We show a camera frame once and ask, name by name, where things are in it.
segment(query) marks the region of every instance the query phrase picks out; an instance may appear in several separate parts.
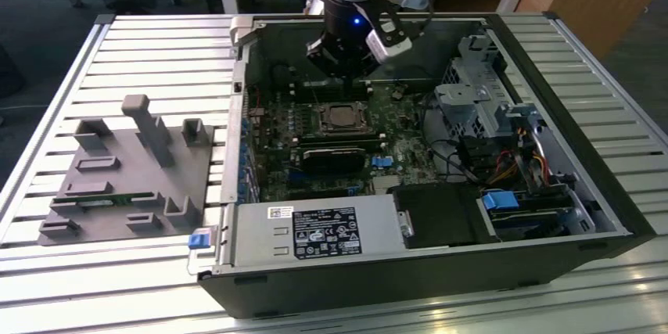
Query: blue connector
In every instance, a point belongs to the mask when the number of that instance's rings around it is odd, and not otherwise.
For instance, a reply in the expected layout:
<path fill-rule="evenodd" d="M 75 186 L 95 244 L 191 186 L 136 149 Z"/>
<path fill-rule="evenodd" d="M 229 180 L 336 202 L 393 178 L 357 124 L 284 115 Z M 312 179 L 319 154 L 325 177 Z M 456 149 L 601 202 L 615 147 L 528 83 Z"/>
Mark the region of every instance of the blue connector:
<path fill-rule="evenodd" d="M 392 163 L 391 156 L 372 156 L 372 167 L 392 167 Z"/>

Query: white label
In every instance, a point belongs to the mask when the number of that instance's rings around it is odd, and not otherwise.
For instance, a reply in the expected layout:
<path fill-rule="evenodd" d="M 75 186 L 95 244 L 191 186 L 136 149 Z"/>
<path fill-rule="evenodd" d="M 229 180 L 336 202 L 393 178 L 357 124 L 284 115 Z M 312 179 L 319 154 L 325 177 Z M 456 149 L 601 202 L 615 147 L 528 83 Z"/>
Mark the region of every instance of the white label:
<path fill-rule="evenodd" d="M 295 207 L 268 207 L 267 218 L 269 219 L 292 218 L 292 211 L 295 211 Z"/>

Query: warning label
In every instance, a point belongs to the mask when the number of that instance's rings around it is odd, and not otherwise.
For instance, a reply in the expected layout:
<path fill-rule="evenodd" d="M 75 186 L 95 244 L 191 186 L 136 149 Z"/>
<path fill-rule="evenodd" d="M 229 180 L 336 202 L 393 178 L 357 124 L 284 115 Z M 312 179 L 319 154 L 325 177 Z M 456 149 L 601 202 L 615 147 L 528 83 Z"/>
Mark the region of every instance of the warning label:
<path fill-rule="evenodd" d="M 295 257 L 345 256 L 363 252 L 353 207 L 292 212 Z"/>

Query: blue latch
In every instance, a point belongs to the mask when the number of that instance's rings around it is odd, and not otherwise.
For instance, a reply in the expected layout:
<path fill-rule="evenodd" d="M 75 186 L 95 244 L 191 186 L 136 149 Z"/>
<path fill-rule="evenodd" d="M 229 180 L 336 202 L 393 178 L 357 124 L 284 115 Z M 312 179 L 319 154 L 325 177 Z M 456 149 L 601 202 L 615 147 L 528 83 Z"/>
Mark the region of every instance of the blue latch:
<path fill-rule="evenodd" d="M 483 205 L 487 210 L 517 209 L 520 204 L 511 191 L 492 191 L 483 196 Z"/>
<path fill-rule="evenodd" d="M 188 239 L 188 248 L 192 250 L 204 250 L 211 246 L 211 234 L 195 233 Z"/>

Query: metal slatted table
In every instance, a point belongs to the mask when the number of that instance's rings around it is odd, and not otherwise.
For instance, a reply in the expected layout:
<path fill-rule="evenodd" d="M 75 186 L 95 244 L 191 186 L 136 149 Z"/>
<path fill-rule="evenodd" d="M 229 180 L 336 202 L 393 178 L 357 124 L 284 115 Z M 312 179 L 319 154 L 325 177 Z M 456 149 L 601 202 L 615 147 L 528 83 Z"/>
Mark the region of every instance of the metal slatted table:
<path fill-rule="evenodd" d="M 187 272 L 187 236 L 36 244 L 79 146 L 79 119 L 152 98 L 165 125 L 216 127 L 204 221 L 220 215 L 232 89 L 231 16 L 119 16 L 96 24 L 0 195 L 0 332 L 609 332 L 668 328 L 668 142 L 559 20 L 504 16 L 659 237 L 551 284 L 263 320 L 227 316 Z M 531 96 L 511 75 L 517 92 Z"/>

